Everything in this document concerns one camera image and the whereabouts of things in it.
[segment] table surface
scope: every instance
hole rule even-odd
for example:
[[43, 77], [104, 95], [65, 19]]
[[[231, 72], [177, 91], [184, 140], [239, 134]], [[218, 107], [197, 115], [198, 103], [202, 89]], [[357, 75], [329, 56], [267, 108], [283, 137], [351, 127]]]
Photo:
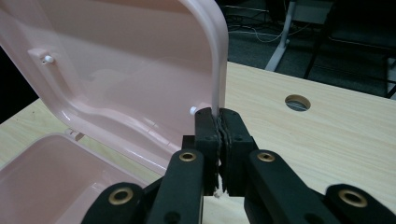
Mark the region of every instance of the table surface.
[[[293, 94], [310, 108], [288, 108]], [[308, 187], [324, 193], [346, 183], [396, 212], [395, 101], [229, 63], [225, 106], [240, 113], [259, 148], [277, 152]], [[41, 136], [65, 129], [41, 100], [33, 102], [0, 125], [0, 167]], [[142, 179], [159, 178], [87, 136], [79, 142]], [[203, 223], [248, 223], [242, 198], [204, 202]]]

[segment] pink plastic container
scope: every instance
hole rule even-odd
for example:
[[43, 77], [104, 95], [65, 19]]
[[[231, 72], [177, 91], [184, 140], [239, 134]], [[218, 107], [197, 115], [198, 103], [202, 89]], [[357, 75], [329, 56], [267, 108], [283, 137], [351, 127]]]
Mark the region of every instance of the pink plastic container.
[[[228, 37], [213, 0], [0, 0], [0, 44], [49, 110], [164, 174], [194, 111], [224, 104]], [[79, 223], [106, 187], [148, 183], [67, 134], [0, 171], [0, 223]]]

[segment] light wood tabletop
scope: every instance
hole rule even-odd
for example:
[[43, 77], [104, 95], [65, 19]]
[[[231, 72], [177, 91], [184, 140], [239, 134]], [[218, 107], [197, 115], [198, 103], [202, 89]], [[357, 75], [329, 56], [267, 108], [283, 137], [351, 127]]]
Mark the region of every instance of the light wood tabletop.
[[[309, 109], [288, 108], [290, 95], [306, 98]], [[279, 154], [311, 189], [346, 183], [396, 212], [395, 101], [229, 63], [225, 107], [241, 115], [260, 149]], [[36, 100], [0, 125], [0, 166], [66, 129]], [[79, 142], [148, 182], [160, 177], [87, 136]], [[203, 222], [248, 223], [243, 199], [205, 197]]]

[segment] dark floor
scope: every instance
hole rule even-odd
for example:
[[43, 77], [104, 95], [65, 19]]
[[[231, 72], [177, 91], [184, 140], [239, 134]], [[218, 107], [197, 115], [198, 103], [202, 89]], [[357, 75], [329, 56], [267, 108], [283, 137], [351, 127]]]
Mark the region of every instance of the dark floor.
[[[229, 26], [229, 61], [264, 69], [279, 43], [279, 38], [276, 39], [276, 36], [281, 33], [283, 23], [282, 21], [273, 21], [271, 13], [255, 10], [268, 9], [269, 6], [266, 6], [261, 0], [235, 0], [233, 2], [234, 4], [231, 5], [229, 2], [219, 3]], [[320, 25], [294, 21], [290, 30], [290, 34], [294, 34], [289, 37], [290, 44], [276, 72], [293, 77], [303, 77], [320, 28]], [[258, 36], [255, 34], [256, 32], [275, 36]], [[330, 43], [324, 45], [321, 52], [315, 65], [352, 71], [365, 76], [386, 78], [383, 55], [356, 49], [345, 50]], [[349, 76], [319, 67], [312, 69], [309, 79], [377, 96], [385, 96], [388, 87], [384, 81]]]
[[[284, 5], [279, 4], [283, 3], [282, 0], [266, 0], [266, 2], [271, 2], [272, 5], [266, 4], [263, 0], [219, 0], [220, 8], [229, 26], [230, 62], [260, 69], [264, 69], [267, 65], [279, 43], [278, 36], [282, 30], [285, 10]], [[271, 13], [263, 12], [263, 10], [269, 8], [272, 9]], [[307, 26], [306, 23], [295, 21], [290, 30], [293, 35], [290, 35], [289, 47], [276, 72], [293, 77], [303, 77], [319, 30], [320, 26]], [[256, 35], [256, 32], [268, 35]], [[317, 64], [351, 70], [379, 78], [384, 78], [385, 76], [381, 55], [363, 52], [356, 54], [354, 51], [344, 51], [330, 45], [324, 46], [323, 52], [318, 57]], [[0, 76], [0, 93], [2, 95], [0, 101], [2, 107], [0, 110], [0, 123], [2, 123], [32, 103], [37, 96], [7, 55], [2, 50], [0, 54], [3, 73]], [[384, 96], [387, 92], [387, 84], [385, 82], [350, 77], [318, 67], [313, 68], [309, 79], [377, 96]]]

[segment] brass insert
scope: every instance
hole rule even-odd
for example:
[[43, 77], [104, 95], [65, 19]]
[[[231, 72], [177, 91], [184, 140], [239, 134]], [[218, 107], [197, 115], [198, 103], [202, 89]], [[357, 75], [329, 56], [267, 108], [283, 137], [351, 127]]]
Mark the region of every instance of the brass insert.
[[134, 192], [130, 188], [119, 188], [111, 192], [108, 201], [113, 205], [128, 203], [134, 197]]
[[275, 160], [275, 157], [272, 154], [267, 153], [267, 152], [262, 152], [262, 153], [257, 154], [257, 158], [259, 158], [259, 160], [261, 160], [261, 161], [268, 161], [268, 162]]
[[341, 189], [338, 192], [338, 196], [344, 203], [350, 204], [355, 207], [365, 207], [367, 206], [367, 200], [358, 192], [350, 189]]
[[192, 153], [192, 152], [185, 152], [181, 153], [180, 156], [178, 156], [182, 161], [193, 161], [197, 158], [197, 156]]

